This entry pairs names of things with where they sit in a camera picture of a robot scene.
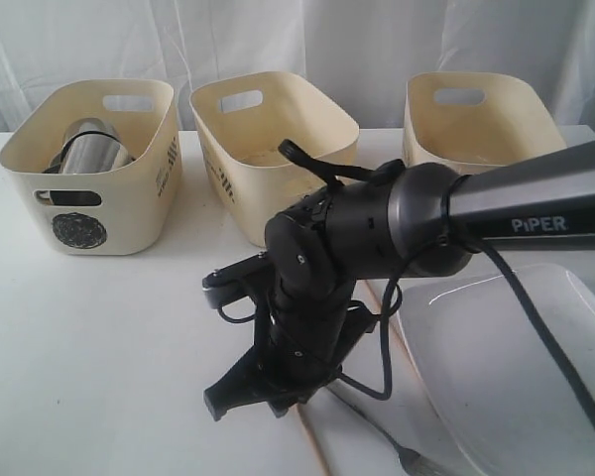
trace white tabletop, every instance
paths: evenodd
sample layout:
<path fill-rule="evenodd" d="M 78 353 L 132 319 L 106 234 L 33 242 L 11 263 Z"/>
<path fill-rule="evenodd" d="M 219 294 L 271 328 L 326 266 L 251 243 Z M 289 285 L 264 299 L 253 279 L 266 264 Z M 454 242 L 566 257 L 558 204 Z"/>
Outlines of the white tabletop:
<path fill-rule="evenodd" d="M 593 137 L 580 129 L 572 142 Z M 180 136 L 183 181 L 163 234 L 128 257 L 49 249 L 0 168 L 0 475 L 319 473 L 294 413 L 275 419 L 256 405 L 216 423 L 205 408 L 203 389 L 249 348 L 252 329 L 220 320 L 200 281 L 258 250 L 210 190 L 195 133 Z M 401 143 L 401 130 L 362 131 L 358 162 L 399 157 Z M 508 257 L 559 263 L 595 294 L 595 252 Z M 465 274 L 492 269 L 476 257 Z M 365 337 L 345 369 L 379 387 L 377 343 Z M 466 468 L 410 362 L 393 353 L 391 400 L 358 400 L 401 443 Z M 402 474 L 390 447 L 328 395 L 307 410 L 335 474 Z"/>

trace plastic bin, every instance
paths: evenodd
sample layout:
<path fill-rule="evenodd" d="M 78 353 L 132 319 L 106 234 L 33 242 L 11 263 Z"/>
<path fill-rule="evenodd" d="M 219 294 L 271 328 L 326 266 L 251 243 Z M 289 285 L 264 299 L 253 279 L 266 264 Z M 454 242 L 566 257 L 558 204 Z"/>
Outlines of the plastic bin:
<path fill-rule="evenodd" d="M 479 174 L 565 147 L 536 92 L 520 79 L 430 72 L 408 82 L 408 166 L 439 162 L 461 174 Z"/>
<path fill-rule="evenodd" d="M 149 110 L 106 107 L 147 101 Z M 100 174 L 43 174 L 62 146 L 68 125 L 84 117 L 111 123 L 136 161 Z M 49 244 L 80 255 L 126 255 L 161 233 L 181 172 L 174 90 L 153 80 L 87 80 L 54 92 L 0 151 L 22 200 Z M 88 190 L 97 206 L 57 206 L 47 190 Z"/>
<path fill-rule="evenodd" d="M 233 102 L 252 91 L 261 96 L 259 104 L 222 111 L 225 98 Z M 209 179 L 255 245 L 265 245 L 271 217 L 323 186 L 277 151 L 284 139 L 323 161 L 354 162 L 359 126 L 296 74 L 269 71 L 221 80 L 194 91 L 190 102 Z"/>

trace basket handle hole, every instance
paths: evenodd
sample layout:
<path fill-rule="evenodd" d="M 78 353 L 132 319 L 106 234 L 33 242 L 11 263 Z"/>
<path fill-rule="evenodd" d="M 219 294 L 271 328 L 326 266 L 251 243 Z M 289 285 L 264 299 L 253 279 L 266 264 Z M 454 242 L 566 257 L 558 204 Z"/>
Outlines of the basket handle hole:
<path fill-rule="evenodd" d="M 239 92 L 218 99 L 218 110 L 228 113 L 249 109 L 262 104 L 262 91 L 255 89 L 253 91 Z"/>
<path fill-rule="evenodd" d="M 151 112 L 154 103 L 150 96 L 118 94 L 103 96 L 103 107 L 112 112 Z"/>
<path fill-rule="evenodd" d="M 46 206 L 99 206 L 101 195 L 90 190 L 36 190 L 38 203 Z"/>
<path fill-rule="evenodd" d="M 485 100 L 485 91 L 470 87 L 443 87 L 434 92 L 438 104 L 477 106 Z"/>

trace white plate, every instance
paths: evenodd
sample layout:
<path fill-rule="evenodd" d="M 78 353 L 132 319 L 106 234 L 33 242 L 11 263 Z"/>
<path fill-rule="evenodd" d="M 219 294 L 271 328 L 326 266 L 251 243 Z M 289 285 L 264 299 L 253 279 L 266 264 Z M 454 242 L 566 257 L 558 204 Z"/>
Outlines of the white plate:
<path fill-rule="evenodd" d="M 595 399 L 595 297 L 555 265 L 518 270 Z M 502 276 L 405 291 L 402 327 L 429 398 L 488 475 L 595 475 L 595 433 Z"/>

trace white backdrop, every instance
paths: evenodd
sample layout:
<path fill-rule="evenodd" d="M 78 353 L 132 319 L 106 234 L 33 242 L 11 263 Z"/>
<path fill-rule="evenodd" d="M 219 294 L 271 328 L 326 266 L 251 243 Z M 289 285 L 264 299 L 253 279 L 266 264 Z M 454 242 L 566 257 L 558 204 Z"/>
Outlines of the white backdrop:
<path fill-rule="evenodd" d="M 595 130 L 595 0 L 0 0 L 0 131 L 92 77 L 168 81 L 193 129 L 191 88 L 268 69 L 362 127 L 401 126 L 416 73 L 503 72 Z"/>

